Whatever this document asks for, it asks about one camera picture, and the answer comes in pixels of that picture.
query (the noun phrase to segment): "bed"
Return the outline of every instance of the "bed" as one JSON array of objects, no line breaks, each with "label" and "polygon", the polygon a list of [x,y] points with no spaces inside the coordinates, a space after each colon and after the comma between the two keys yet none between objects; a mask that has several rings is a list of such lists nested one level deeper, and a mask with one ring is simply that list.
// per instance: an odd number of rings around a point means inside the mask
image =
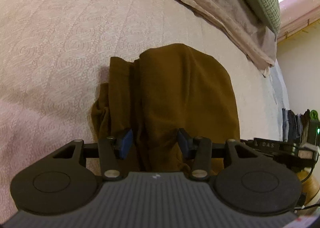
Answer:
[{"label": "bed", "polygon": [[179,0],[0,0],[0,223],[16,212],[9,191],[16,173],[73,139],[96,141],[90,110],[110,57],[134,61],[170,43],[226,68],[242,139],[282,139],[289,104],[277,62],[264,77]]}]

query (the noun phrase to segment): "brown cloth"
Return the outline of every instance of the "brown cloth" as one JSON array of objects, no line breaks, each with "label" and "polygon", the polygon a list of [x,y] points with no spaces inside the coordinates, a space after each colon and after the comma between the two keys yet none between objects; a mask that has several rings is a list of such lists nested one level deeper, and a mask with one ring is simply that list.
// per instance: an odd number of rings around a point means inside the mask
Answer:
[{"label": "brown cloth", "polygon": [[[101,85],[91,116],[98,138],[132,128],[136,147],[125,160],[128,171],[188,173],[191,163],[183,160],[177,144],[178,128],[214,143],[240,138],[227,71],[213,57],[183,44],[149,49],[133,63],[112,57],[109,84]],[[221,159],[212,159],[211,174],[222,168]]]}]

